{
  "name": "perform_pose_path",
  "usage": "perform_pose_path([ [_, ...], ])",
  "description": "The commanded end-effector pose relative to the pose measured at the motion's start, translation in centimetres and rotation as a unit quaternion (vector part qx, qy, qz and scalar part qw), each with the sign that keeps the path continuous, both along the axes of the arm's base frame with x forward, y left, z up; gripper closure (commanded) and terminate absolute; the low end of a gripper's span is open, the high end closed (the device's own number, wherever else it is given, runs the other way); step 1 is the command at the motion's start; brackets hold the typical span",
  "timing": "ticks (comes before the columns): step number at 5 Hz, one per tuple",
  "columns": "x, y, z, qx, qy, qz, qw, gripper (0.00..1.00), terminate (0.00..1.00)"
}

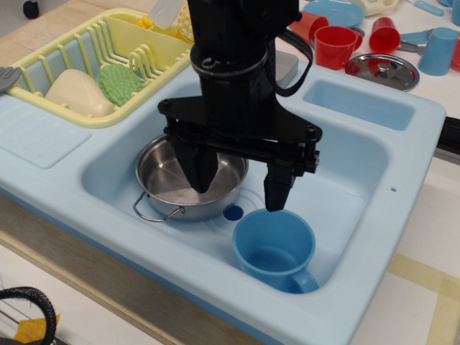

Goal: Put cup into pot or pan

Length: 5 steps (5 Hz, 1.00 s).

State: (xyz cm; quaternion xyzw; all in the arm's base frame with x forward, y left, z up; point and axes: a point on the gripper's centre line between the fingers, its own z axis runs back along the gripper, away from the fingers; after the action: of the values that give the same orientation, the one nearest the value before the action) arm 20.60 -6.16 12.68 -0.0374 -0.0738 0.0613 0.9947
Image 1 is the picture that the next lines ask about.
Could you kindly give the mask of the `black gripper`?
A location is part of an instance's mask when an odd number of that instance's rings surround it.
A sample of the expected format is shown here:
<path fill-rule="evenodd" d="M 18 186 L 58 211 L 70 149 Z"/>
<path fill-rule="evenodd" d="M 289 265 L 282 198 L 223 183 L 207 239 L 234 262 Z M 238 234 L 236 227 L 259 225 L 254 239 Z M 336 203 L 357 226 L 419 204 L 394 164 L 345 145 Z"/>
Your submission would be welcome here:
<path fill-rule="evenodd" d="M 267 164 L 266 209 L 284 209 L 294 175 L 316 171 L 322 131 L 277 100 L 287 91 L 276 83 L 275 52 L 234 63 L 191 57 L 201 94 L 158 105 L 191 188 L 208 191 L 218 170 L 217 154 L 243 157 Z"/>

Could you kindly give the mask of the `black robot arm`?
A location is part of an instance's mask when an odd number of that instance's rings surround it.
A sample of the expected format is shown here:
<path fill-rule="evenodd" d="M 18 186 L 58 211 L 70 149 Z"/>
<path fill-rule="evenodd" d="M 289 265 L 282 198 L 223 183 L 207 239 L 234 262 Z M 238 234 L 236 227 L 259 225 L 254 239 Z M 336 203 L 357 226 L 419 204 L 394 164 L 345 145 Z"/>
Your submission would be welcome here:
<path fill-rule="evenodd" d="M 201 94 L 170 98 L 158 109 L 165 134 L 190 186 L 205 193 L 216 176 L 218 154 L 264 162 L 265 206 L 285 206 L 295 179 L 314 173 L 322 131 L 283 108 L 302 86 L 278 86 L 275 40 L 313 59 L 311 46 L 290 25 L 301 19 L 296 1 L 190 1 L 194 35 L 190 53 Z"/>

